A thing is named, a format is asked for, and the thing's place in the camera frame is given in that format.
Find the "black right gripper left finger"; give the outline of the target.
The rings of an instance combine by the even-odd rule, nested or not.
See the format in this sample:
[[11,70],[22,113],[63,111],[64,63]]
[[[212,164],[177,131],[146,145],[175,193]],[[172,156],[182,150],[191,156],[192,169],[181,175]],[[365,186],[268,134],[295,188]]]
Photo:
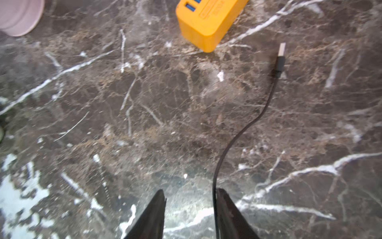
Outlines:
[[158,190],[124,239],[162,239],[166,202],[164,191]]

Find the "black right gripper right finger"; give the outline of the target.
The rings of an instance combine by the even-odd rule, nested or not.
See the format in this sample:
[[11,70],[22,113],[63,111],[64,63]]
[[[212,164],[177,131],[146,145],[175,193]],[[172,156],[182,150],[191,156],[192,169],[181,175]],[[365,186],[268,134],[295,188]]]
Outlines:
[[217,189],[216,202],[220,239],[259,239],[224,189]]

